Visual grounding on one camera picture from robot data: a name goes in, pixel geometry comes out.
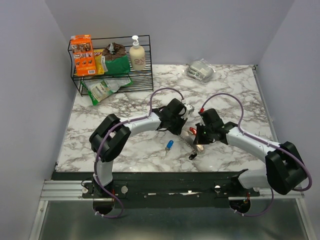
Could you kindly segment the red handled key organizer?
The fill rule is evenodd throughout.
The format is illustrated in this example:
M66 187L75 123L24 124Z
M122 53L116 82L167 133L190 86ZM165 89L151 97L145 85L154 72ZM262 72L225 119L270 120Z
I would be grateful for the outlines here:
M179 137L194 153L198 155L205 153L205 148L203 145L194 144L196 136L190 130L183 128Z

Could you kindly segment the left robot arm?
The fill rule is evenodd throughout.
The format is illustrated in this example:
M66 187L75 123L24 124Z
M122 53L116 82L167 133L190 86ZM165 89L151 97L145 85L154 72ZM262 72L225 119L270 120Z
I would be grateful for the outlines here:
M124 119L109 114L89 137L91 150L96 154L93 191L101 198L110 194L113 161L130 137L160 130L179 136L193 111L192 105L174 98L168 105L151 108L148 114L142 116Z

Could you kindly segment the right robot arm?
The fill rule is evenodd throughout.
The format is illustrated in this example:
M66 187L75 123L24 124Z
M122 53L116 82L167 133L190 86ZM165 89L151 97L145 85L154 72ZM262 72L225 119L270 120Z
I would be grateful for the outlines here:
M196 124L194 144L209 145L220 142L237 147L258 158L264 169L244 169L234 175L230 191L241 196L248 189L271 188L281 195L294 190L308 176L296 146L287 141L277 143L262 137L248 136L241 132L234 122L224 123L213 108L199 112L200 122Z

